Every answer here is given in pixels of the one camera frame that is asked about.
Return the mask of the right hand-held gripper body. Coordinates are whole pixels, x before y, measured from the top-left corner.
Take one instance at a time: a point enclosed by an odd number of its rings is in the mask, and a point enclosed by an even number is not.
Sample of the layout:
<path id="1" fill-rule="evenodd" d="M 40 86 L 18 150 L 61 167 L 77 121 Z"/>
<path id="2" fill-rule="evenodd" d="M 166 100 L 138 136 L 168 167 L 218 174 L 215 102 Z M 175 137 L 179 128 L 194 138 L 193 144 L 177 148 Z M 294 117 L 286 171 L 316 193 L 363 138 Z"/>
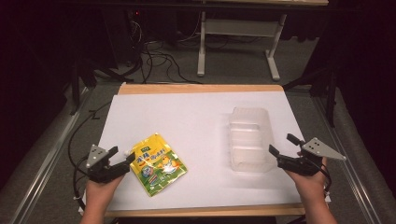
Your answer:
<path id="1" fill-rule="evenodd" d="M 304 142 L 304 145 L 299 148 L 300 155 L 296 158 L 281 155 L 279 153 L 279 157 L 276 158 L 277 166 L 298 175 L 312 176 L 320 171 L 324 158 L 340 161 L 345 161 L 347 159 L 346 156 L 340 154 L 316 137 L 308 142 Z"/>

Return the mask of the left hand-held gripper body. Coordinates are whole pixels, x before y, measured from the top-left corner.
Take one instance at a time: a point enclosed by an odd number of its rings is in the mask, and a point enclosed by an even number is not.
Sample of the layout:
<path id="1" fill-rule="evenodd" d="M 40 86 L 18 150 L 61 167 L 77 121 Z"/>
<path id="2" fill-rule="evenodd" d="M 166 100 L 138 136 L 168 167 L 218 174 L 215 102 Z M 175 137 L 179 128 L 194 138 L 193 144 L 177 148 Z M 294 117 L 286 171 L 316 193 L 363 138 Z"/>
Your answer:
<path id="1" fill-rule="evenodd" d="M 86 163 L 88 178 L 91 181 L 96 183 L 109 183 L 130 171 L 130 166 L 121 166 L 121 162 L 111 165 L 107 157 L 107 152 L 108 150 L 104 148 L 92 145 Z"/>

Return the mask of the clear plastic container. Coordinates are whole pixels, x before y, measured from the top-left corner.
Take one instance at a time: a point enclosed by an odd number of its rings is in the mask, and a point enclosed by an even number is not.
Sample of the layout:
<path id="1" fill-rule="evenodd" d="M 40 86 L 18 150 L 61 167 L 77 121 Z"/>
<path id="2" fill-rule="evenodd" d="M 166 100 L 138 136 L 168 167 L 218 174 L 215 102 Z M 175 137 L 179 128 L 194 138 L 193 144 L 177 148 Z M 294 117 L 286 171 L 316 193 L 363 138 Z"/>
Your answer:
<path id="1" fill-rule="evenodd" d="M 269 152 L 274 136 L 265 108 L 236 107 L 229 118 L 229 136 L 234 171 L 266 173 L 276 167 Z"/>

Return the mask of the yellow green spout pouch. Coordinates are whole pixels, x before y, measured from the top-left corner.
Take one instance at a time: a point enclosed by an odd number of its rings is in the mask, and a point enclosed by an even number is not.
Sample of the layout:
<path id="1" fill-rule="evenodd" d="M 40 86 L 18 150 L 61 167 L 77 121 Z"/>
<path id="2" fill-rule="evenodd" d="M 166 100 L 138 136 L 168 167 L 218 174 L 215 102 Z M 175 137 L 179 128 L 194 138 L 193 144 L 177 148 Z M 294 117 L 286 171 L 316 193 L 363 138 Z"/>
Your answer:
<path id="1" fill-rule="evenodd" d="M 159 133 L 135 144 L 126 155 L 134 155 L 131 169 L 149 197 L 188 172 L 184 162 Z"/>

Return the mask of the person's left hand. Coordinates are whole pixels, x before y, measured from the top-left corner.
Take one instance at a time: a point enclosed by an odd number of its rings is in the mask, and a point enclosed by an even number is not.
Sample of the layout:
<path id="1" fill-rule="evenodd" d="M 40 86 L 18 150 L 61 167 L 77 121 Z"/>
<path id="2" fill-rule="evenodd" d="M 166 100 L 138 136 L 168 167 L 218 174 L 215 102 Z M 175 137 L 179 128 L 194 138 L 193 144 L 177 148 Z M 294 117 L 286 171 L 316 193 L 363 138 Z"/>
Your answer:
<path id="1" fill-rule="evenodd" d="M 86 185 L 87 204 L 108 204 L 124 176 L 117 177 L 109 183 L 96 183 L 89 180 Z"/>

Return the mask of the person's right hand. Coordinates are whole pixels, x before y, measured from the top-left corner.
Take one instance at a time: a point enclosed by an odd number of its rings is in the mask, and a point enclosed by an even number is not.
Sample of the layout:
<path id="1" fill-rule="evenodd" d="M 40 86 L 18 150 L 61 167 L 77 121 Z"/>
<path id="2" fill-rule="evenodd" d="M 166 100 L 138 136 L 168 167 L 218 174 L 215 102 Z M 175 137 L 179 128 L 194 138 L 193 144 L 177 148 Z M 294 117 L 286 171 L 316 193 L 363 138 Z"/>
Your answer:
<path id="1" fill-rule="evenodd" d="M 322 172 L 312 176 L 298 175 L 291 171 L 287 171 L 286 174 L 294 181 L 302 203 L 325 202 L 324 187 L 326 177 Z"/>

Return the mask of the black tripod stand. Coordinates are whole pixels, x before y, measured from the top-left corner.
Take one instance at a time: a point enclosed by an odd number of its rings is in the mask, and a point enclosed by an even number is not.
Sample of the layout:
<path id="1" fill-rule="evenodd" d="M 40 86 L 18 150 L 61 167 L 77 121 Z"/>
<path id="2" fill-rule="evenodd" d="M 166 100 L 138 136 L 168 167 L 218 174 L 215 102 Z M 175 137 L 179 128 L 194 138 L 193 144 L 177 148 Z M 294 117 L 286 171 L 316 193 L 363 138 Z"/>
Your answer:
<path id="1" fill-rule="evenodd" d="M 333 127 L 333 111 L 336 105 L 335 91 L 336 91 L 337 74 L 334 68 L 323 67 L 315 70 L 312 73 L 303 75 L 299 78 L 282 86 L 284 91 L 289 91 L 297 86 L 310 85 L 309 93 L 314 97 L 326 96 L 325 104 L 325 118 Z"/>
<path id="2" fill-rule="evenodd" d="M 80 89 L 80 82 L 83 82 L 85 87 L 88 89 L 96 87 L 97 81 L 93 73 L 95 70 L 99 70 L 105 75 L 108 75 L 118 81 L 127 81 L 126 77 L 122 77 L 116 72 L 102 66 L 101 64 L 91 59 L 81 58 L 75 60 L 74 64 L 72 65 L 71 72 L 71 90 L 74 103 L 74 108 L 71 112 L 72 115 L 75 115 L 78 112 L 79 108 L 82 106 L 82 90 Z"/>

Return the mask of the white paper sheet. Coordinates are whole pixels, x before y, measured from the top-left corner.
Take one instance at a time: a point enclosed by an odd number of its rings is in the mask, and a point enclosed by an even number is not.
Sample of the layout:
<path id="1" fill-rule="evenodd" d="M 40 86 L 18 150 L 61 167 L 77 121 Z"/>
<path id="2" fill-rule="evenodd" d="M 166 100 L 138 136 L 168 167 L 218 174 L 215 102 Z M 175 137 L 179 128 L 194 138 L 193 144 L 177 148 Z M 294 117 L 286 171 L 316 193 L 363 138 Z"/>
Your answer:
<path id="1" fill-rule="evenodd" d="M 302 133 L 282 91 L 116 95 L 99 145 L 117 147 L 112 162 L 125 151 L 159 133 L 187 166 L 187 173 L 150 197 L 134 173 L 127 174 L 107 208 L 111 215 L 181 208 L 297 203 L 300 196 L 281 169 L 238 173 L 231 168 L 229 117 L 237 107 L 268 111 L 276 148 L 293 156 L 287 140 Z"/>

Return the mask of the dark computer tower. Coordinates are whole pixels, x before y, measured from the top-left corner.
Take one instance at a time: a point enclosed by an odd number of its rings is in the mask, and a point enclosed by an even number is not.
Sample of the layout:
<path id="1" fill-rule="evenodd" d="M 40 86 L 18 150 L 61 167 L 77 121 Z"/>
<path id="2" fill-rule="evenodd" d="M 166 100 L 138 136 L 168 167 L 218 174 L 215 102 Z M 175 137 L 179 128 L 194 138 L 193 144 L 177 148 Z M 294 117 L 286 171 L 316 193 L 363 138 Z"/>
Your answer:
<path id="1" fill-rule="evenodd" d="M 128 67 L 136 64 L 142 50 L 143 34 L 134 14 L 126 9 L 103 9 L 102 14 L 117 64 Z"/>

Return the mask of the grey metal rail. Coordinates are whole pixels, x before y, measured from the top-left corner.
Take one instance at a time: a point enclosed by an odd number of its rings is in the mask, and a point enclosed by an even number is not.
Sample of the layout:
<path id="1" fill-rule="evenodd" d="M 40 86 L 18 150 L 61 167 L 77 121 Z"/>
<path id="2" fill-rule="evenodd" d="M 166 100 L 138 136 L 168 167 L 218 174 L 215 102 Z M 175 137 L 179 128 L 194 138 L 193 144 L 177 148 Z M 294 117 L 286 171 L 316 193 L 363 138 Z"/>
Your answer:
<path id="1" fill-rule="evenodd" d="M 332 161 L 341 170 L 340 175 L 343 177 L 343 180 L 334 184 L 336 187 L 344 186 L 342 191 L 335 193 L 334 202 L 346 215 L 343 221 L 355 216 L 362 219 L 362 224 L 383 224 L 379 211 L 375 208 L 375 196 L 368 180 L 371 174 L 377 178 L 378 171 L 348 113 L 345 112 L 345 118 L 339 119 L 335 113 L 332 119 L 328 119 L 324 101 L 318 97 L 312 101 L 326 125 L 331 145 L 346 156 L 345 161 Z"/>
<path id="2" fill-rule="evenodd" d="M 0 194 L 1 205 L 9 211 L 5 224 L 24 224 L 30 216 L 63 152 L 66 138 L 78 120 L 80 108 L 91 92 L 92 89 L 87 87 L 79 90 L 77 105 L 72 99 L 72 90 L 66 90 L 68 102 L 23 157 Z"/>

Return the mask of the white metal desk frame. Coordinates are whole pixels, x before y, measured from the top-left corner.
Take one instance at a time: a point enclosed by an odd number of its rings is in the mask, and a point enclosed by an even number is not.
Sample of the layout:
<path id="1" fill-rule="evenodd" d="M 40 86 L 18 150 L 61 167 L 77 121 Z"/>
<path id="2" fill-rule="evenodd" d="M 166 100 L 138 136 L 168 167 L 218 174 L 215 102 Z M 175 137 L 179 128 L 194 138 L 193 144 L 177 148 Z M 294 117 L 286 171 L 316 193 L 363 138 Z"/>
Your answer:
<path id="1" fill-rule="evenodd" d="M 230 5 L 249 4 L 252 6 L 281 6 L 281 7 L 326 7 L 329 0 L 202 0 L 205 6 L 210 3 L 224 3 Z M 264 51 L 273 81 L 279 81 L 275 61 L 276 47 L 281 37 L 287 13 L 281 13 L 275 21 L 248 21 L 241 19 L 208 19 L 206 12 L 200 12 L 200 48 L 198 53 L 197 76 L 205 75 L 205 38 L 207 35 L 237 35 L 250 37 L 267 37 L 272 39 L 272 46 Z"/>

